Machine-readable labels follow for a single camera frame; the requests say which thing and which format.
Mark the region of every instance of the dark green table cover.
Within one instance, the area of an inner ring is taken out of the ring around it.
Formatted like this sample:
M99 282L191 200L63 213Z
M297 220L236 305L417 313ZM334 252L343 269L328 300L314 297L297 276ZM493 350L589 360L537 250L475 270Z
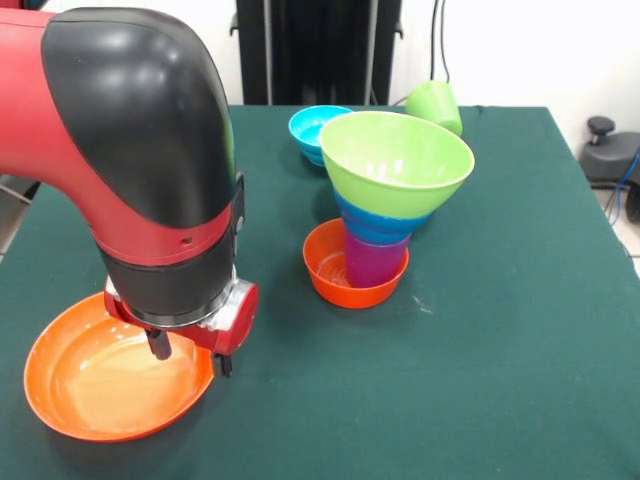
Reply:
M289 137L295 110L232 108L259 314L233 378L144 440L69 439L27 406L33 341L105 276L79 213L42 189L0 264L0 478L638 478L639 284L549 112L463 109L475 172L394 296L345 311L302 261L338 212Z

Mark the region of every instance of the white wall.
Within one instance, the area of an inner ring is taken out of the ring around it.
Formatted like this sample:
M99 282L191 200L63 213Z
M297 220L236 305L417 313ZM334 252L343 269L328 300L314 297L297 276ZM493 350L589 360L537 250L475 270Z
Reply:
M45 10L107 5L153 8L188 23L209 48L229 102L242 103L237 33L228 32L235 0L50 0ZM391 101L428 79L432 5L403 0ZM458 102L546 105L574 152L591 115L640 130L639 26L638 0L448 0L445 46Z

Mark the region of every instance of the blue cable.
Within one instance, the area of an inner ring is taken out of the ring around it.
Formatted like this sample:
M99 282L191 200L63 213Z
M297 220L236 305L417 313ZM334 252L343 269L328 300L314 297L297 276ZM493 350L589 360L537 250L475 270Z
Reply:
M627 183L627 180L629 180L629 177L633 173L633 170L636 168L636 165L638 164L639 161L640 161L640 148L636 150L636 154L633 156L631 165L629 165L629 168L627 169L625 174L622 176L622 178L618 182L618 185L616 185L616 190L614 192L614 194L617 196L616 217L613 219L613 222L611 222L612 227L616 224L616 222L618 221L618 218L620 218L620 203L621 203L620 197L622 196L622 187L625 185L625 183Z

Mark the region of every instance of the black knob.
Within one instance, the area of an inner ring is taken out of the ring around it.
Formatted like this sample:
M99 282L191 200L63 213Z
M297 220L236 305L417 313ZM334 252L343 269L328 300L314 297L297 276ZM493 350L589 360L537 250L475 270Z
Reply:
M591 133L597 137L604 137L616 128L614 121L607 117L591 117L587 120L587 126Z

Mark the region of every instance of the green cup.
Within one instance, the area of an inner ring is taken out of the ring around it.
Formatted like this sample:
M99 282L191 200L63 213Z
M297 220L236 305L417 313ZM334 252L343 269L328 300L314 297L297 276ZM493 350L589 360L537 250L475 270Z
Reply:
M471 149L449 130L391 112L355 112L320 131L334 188L377 215L417 218L442 205L471 174Z
M413 89L406 105L407 113L462 134L462 119L451 85L431 80Z

